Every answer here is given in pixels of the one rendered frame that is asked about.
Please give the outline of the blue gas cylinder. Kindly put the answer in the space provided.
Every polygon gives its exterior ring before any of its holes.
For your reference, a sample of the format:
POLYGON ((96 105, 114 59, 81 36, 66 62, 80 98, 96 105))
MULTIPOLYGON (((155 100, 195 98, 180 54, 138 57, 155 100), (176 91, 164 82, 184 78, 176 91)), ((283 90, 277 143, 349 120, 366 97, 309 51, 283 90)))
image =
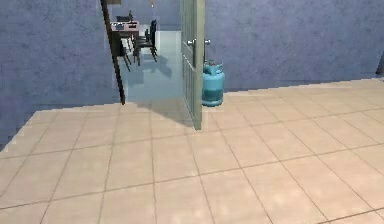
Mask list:
POLYGON ((208 60, 203 65, 202 104, 208 107, 221 105, 223 102, 223 88, 225 74, 222 64, 208 60))

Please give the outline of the grey-green room door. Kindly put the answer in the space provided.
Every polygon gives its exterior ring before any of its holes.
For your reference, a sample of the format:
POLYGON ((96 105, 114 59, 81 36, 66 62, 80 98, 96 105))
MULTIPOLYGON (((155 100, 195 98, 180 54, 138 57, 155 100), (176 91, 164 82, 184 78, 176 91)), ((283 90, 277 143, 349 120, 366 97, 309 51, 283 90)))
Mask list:
POLYGON ((183 94, 193 127, 202 123, 205 0, 181 0, 181 54, 183 94), (193 46, 187 41, 196 39, 193 46))

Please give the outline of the black dining chair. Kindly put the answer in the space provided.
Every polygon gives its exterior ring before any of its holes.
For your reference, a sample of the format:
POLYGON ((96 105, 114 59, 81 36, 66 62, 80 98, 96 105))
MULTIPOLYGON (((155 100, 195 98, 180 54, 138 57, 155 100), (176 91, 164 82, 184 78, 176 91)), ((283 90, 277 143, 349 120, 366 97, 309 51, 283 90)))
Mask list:
POLYGON ((154 61, 157 61, 156 31, 157 31, 157 20, 152 20, 150 24, 150 28, 145 30, 144 35, 137 36, 134 38, 133 57, 138 64, 140 64, 140 51, 143 48, 149 48, 154 61))

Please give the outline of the dark wooden table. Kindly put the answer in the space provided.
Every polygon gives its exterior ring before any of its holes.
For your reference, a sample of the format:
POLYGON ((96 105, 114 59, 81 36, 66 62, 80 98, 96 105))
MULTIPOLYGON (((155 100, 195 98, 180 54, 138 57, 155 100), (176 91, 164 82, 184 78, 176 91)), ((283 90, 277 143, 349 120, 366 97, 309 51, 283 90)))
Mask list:
POLYGON ((123 56, 126 49, 123 46, 122 40, 128 38, 136 38, 139 35, 139 24, 130 24, 128 22, 111 22, 111 37, 112 37, 112 55, 116 57, 123 56))

